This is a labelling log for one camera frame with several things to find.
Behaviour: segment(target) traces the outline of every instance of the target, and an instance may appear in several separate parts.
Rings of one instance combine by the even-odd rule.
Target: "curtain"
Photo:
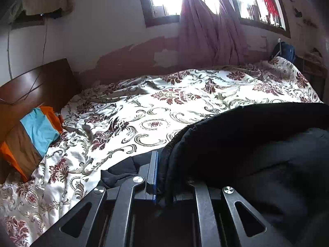
[[[229,0],[219,0],[214,14],[202,0],[183,0],[179,63],[185,68],[244,63],[247,44]]]

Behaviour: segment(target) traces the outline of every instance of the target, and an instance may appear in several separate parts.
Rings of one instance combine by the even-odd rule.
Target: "orange fabric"
[[[21,168],[19,167],[17,161],[15,160],[12,152],[10,151],[8,145],[6,142],[3,142],[1,147],[0,147],[0,153],[2,153],[3,158],[10,163],[10,165],[12,167],[14,167],[22,176],[23,181],[27,182],[28,178],[25,176],[25,174],[23,173],[23,171],[21,170]]]
[[[63,122],[63,118],[61,116],[60,118],[58,118],[52,107],[41,106],[40,109],[42,113],[45,114],[45,116],[47,116],[53,128],[56,129],[61,134],[63,132],[63,128],[61,126]]]

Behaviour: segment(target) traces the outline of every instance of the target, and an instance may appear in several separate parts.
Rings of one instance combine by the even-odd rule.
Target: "floral bed sheet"
[[[87,89],[62,109],[65,130],[32,180],[22,183],[14,173],[0,186],[1,222],[16,246],[29,246],[97,185],[100,170],[163,147],[204,118],[238,106],[288,101],[321,102],[281,57]]]

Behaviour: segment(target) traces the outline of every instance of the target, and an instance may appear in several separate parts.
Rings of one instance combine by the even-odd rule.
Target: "backpack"
[[[274,50],[273,50],[271,59],[273,57],[275,57],[275,55],[279,51],[280,51],[280,44],[278,43],[274,47]],[[294,63],[295,60],[296,60],[296,57],[295,57],[295,48],[292,45],[290,45],[290,44],[287,44],[285,42],[281,42],[281,54],[279,54],[278,56],[285,58],[286,60],[290,61],[291,63]]]

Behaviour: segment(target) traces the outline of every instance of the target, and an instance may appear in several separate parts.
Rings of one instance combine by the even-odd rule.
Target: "wooden headboard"
[[[0,142],[4,140],[7,132],[33,108],[43,104],[60,112],[61,108],[81,91],[65,58],[32,69],[7,82],[0,87],[0,98],[15,102],[24,97],[32,85],[31,93],[15,105],[0,101]],[[10,170],[7,161],[0,157],[0,183],[5,181]]]

